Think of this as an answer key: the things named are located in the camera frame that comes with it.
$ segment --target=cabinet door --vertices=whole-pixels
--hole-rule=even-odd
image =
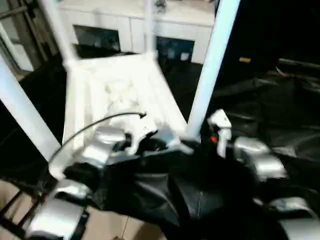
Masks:
[[[65,27],[69,34],[70,41],[73,44],[79,44],[79,39],[75,30],[77,27],[97,28],[97,31],[103,30],[117,31],[119,46],[121,52],[132,52],[130,20],[128,17],[105,15],[96,12],[79,12],[68,9],[60,10],[61,17],[65,22]]]
[[[145,29],[142,19],[131,18],[132,50],[143,53],[145,50]],[[155,34],[159,37],[194,41],[191,62],[203,64],[210,40],[212,27],[192,24],[157,21]]]

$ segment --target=black cable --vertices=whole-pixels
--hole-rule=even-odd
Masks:
[[[119,116],[125,116],[125,115],[139,115],[140,118],[143,118],[146,113],[142,113],[142,112],[123,112],[123,113],[118,113],[118,114],[114,114],[114,115],[110,115],[107,117],[104,117],[98,121],[95,121],[91,124],[89,124],[88,126],[84,127],[83,129],[77,131],[75,134],[73,134],[71,137],[69,137],[69,139],[52,155],[52,157],[50,158],[50,160],[48,161],[48,165],[52,162],[52,160],[64,149],[64,146],[66,146],[68,143],[70,143],[76,136],[78,136],[80,133],[84,132],[85,130],[91,128],[93,125],[99,124],[101,122],[104,122],[106,120],[110,120],[112,118],[115,117],[119,117]],[[45,172],[42,174],[42,176],[44,177],[44,175],[47,175],[47,169],[45,170]],[[41,185],[43,182],[39,179],[39,189],[44,192],[44,186]]]

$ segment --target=white metal pole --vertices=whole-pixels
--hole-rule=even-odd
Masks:
[[[144,24],[145,24],[145,51],[147,53],[154,53],[156,49],[155,43],[155,24],[154,24],[154,17],[153,12],[155,8],[155,1],[154,0],[144,0]]]
[[[0,99],[48,161],[60,144],[0,55]]]
[[[14,61],[16,64],[23,70],[28,70],[28,71],[33,71],[32,65],[28,69],[26,69],[26,63],[21,59],[21,55],[18,53],[17,49],[15,46],[12,44],[4,26],[0,22],[0,37],[2,38],[5,46],[8,48],[10,54],[12,55]]]
[[[241,0],[221,0],[212,29],[187,125],[187,134],[198,137],[205,120]]]
[[[68,38],[56,1],[40,0],[40,2],[59,46],[63,62],[67,63],[69,61],[76,60],[77,54]]]

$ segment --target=beige floor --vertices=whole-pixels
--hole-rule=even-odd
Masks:
[[[18,189],[13,185],[0,181],[0,208],[9,202],[17,192]],[[30,197],[24,194],[8,211],[6,217],[18,223],[31,205]],[[155,225],[113,212],[100,212],[93,208],[89,208],[88,212],[90,218],[86,226],[84,240],[113,240],[115,238],[124,240],[166,240],[163,233]],[[18,238],[0,227],[0,240],[18,240]]]

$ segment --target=white cabinet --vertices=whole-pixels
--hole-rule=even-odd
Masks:
[[[130,24],[132,50],[134,53],[142,53],[145,50],[144,21],[142,19],[130,19]],[[205,61],[211,30],[211,27],[156,22],[157,36],[194,41],[191,61],[199,64],[203,64]]]
[[[112,16],[95,12],[82,12],[61,9],[61,17],[73,44],[78,44],[75,25],[116,30],[119,34],[120,49],[122,52],[132,52],[130,19],[122,16]]]
[[[61,17],[72,43],[78,44],[75,25],[118,31],[122,52],[145,49],[143,0],[63,0]],[[214,24],[211,3],[201,0],[168,0],[166,12],[156,16],[159,37],[194,41],[191,61],[203,64]]]

